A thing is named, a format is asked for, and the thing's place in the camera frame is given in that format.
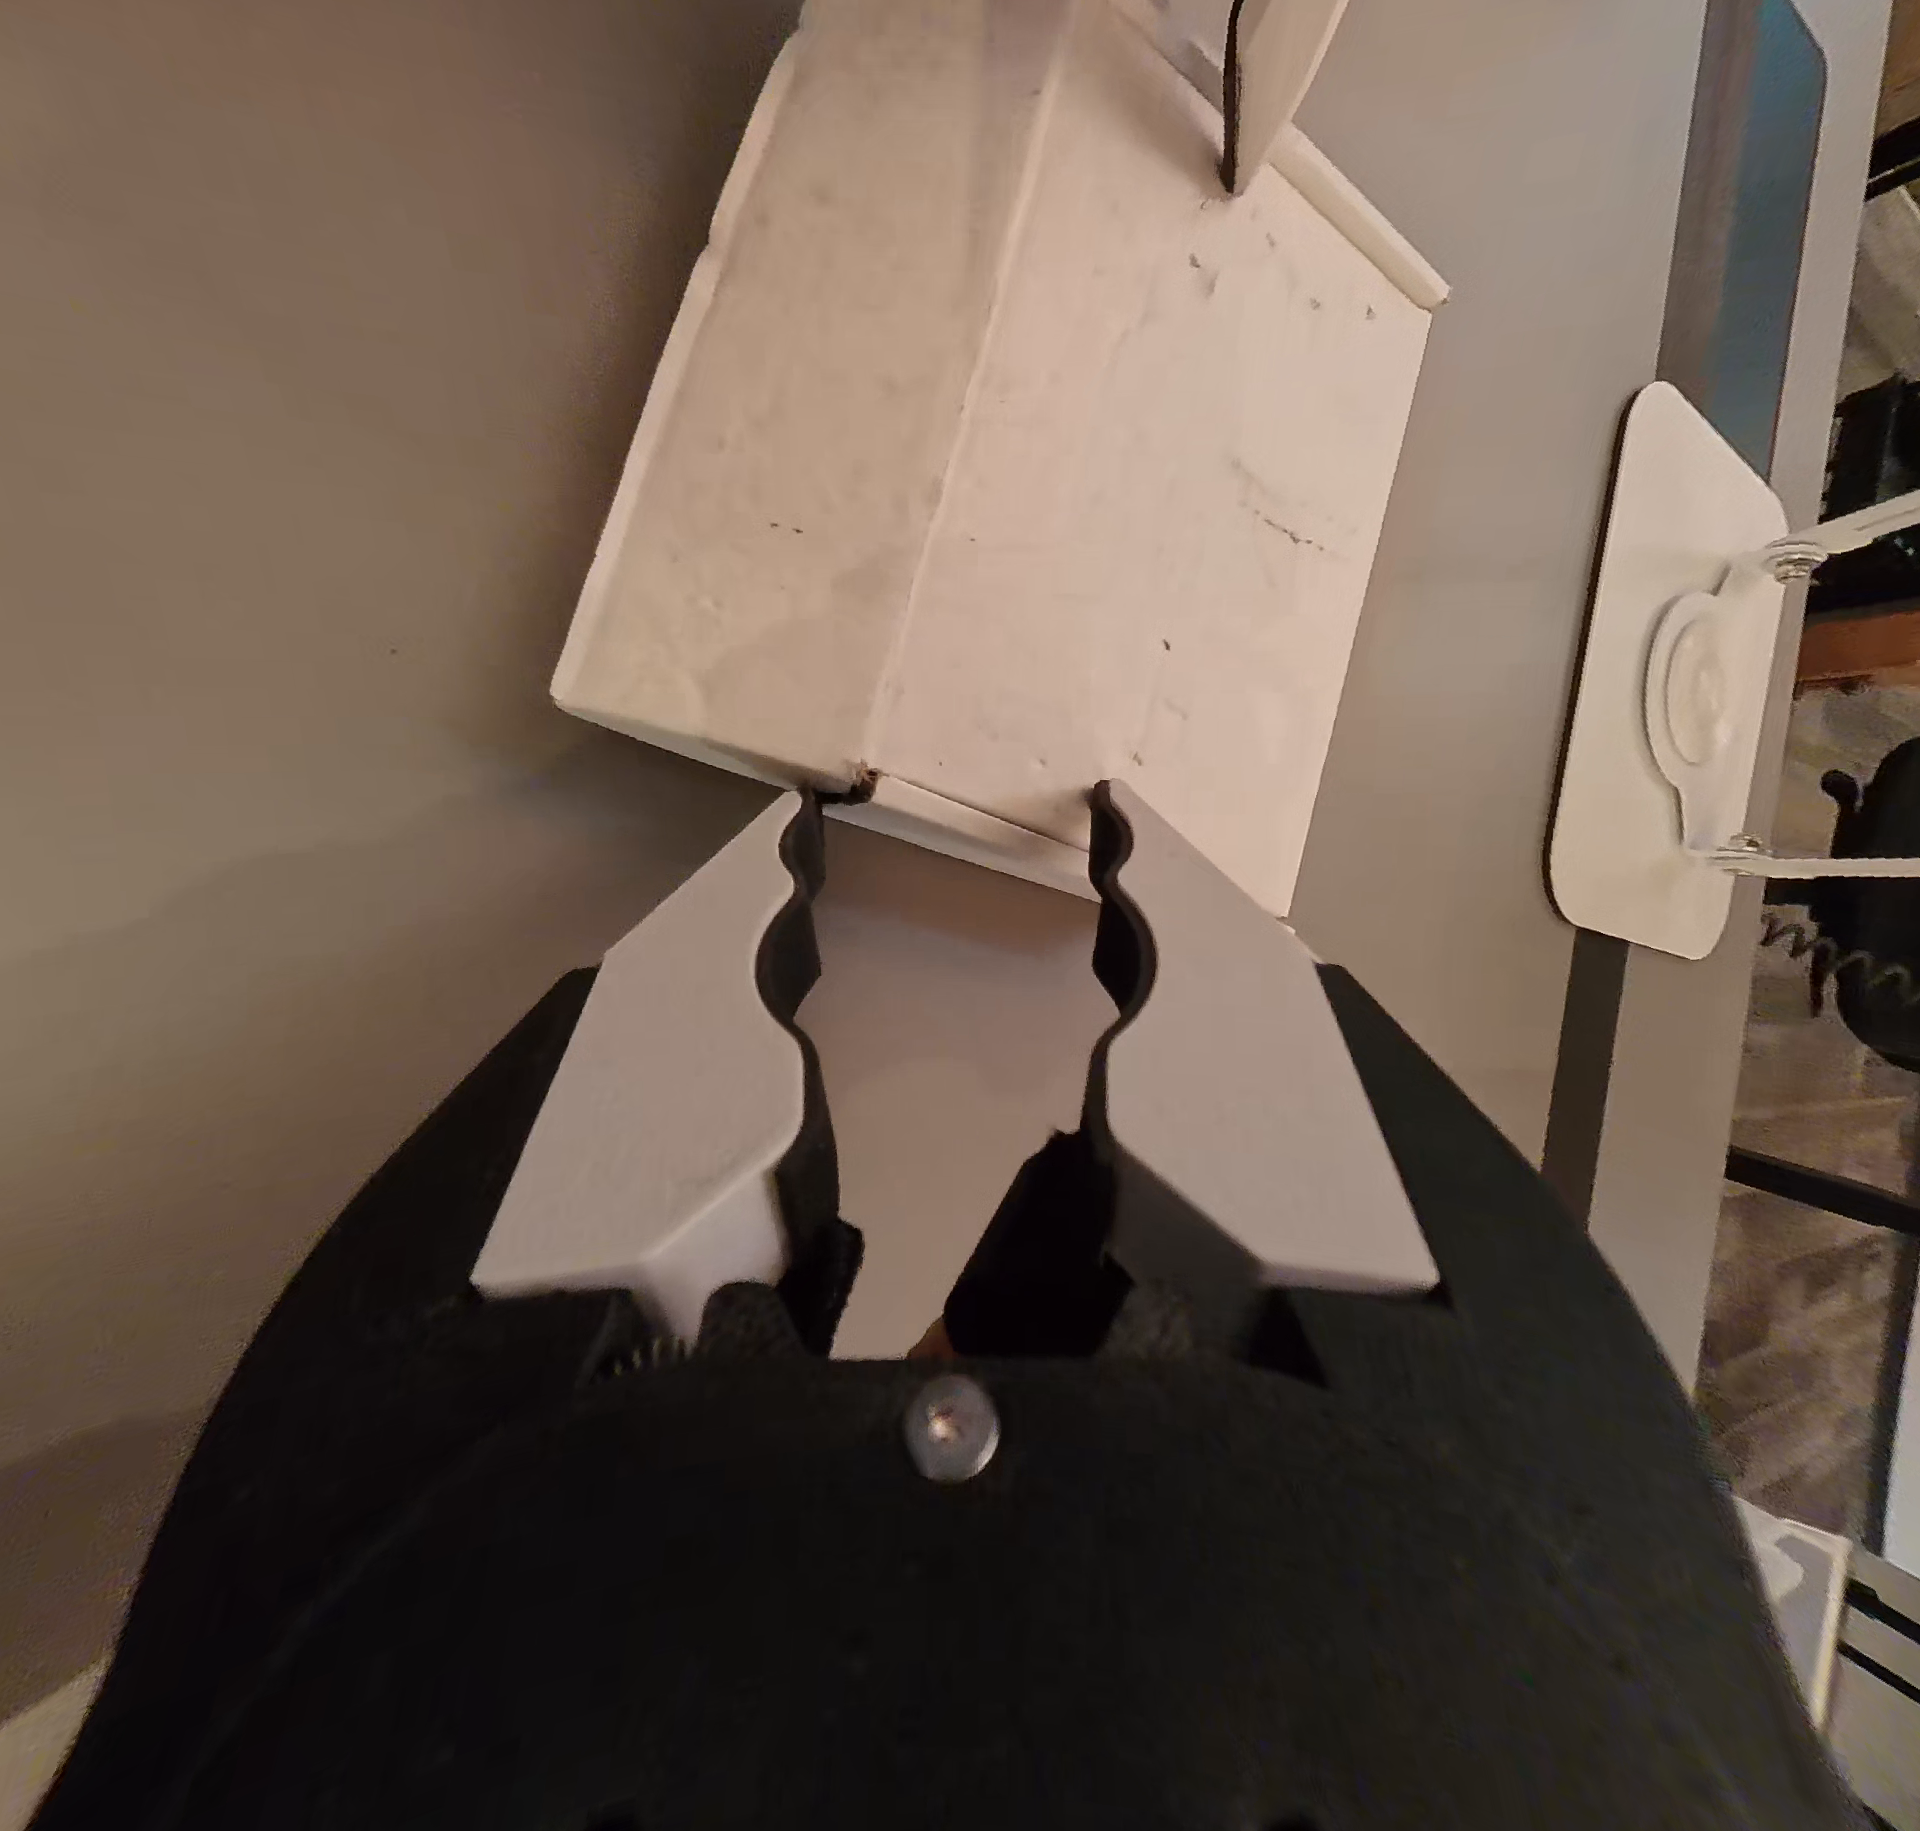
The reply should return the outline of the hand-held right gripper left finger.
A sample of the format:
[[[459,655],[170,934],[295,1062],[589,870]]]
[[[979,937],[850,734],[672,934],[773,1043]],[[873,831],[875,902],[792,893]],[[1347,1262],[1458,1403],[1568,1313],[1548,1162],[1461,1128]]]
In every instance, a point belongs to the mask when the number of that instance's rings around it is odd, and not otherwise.
[[[596,963],[470,1282],[485,1298],[622,1291],[659,1334],[769,1285],[830,1355],[860,1268],[841,1220],[821,1056],[824,811],[783,793]]]

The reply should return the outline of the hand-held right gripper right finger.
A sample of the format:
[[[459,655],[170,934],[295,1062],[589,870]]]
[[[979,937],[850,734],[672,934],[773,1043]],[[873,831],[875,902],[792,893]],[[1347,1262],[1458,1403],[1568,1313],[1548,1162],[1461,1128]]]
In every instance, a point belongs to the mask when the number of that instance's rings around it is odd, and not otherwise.
[[[1258,1359],[1300,1291],[1427,1304],[1442,1268],[1320,963],[1133,786],[1089,790],[1092,1038],[949,1291],[960,1359]]]

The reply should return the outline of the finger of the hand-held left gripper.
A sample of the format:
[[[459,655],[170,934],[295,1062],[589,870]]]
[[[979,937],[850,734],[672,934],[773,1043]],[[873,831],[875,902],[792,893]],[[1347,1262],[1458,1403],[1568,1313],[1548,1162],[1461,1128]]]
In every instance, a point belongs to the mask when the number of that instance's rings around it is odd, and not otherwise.
[[[1233,0],[1221,74],[1221,184],[1246,193],[1297,119],[1347,0]]]

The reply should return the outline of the white cardboard box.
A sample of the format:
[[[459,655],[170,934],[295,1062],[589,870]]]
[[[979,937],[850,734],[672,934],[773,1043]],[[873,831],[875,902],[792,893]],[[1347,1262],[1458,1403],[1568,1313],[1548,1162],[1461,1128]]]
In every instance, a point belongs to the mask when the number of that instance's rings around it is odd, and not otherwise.
[[[1291,912],[1443,280],[1160,0],[804,0],[553,702],[1081,888],[1123,782]]]

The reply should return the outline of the blue desk mat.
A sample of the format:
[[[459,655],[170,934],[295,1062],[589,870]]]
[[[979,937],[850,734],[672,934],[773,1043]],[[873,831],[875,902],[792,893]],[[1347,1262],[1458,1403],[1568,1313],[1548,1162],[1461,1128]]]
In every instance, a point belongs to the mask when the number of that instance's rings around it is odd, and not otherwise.
[[[1826,107],[1826,56],[1793,0],[1761,0],[1746,95],[1709,418],[1765,476]]]

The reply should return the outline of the black metal stand leg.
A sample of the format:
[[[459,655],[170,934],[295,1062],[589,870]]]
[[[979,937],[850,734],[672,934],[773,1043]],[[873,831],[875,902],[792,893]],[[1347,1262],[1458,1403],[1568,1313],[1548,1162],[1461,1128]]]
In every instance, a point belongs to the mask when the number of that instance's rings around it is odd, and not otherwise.
[[[1819,1172],[1743,1146],[1726,1152],[1723,1179],[1735,1188],[1787,1198],[1807,1211],[1917,1240],[1917,1202],[1891,1197],[1858,1179]]]

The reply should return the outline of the black rounded object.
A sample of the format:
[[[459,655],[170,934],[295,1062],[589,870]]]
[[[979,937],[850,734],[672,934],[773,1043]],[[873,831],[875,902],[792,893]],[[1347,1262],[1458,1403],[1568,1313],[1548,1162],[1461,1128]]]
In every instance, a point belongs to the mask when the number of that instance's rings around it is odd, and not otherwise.
[[[1830,769],[1822,790],[1835,801],[1835,859],[1917,857],[1917,740],[1891,748],[1862,786]],[[1917,880],[1835,880],[1813,912],[1839,1020],[1878,1059],[1917,1075]]]

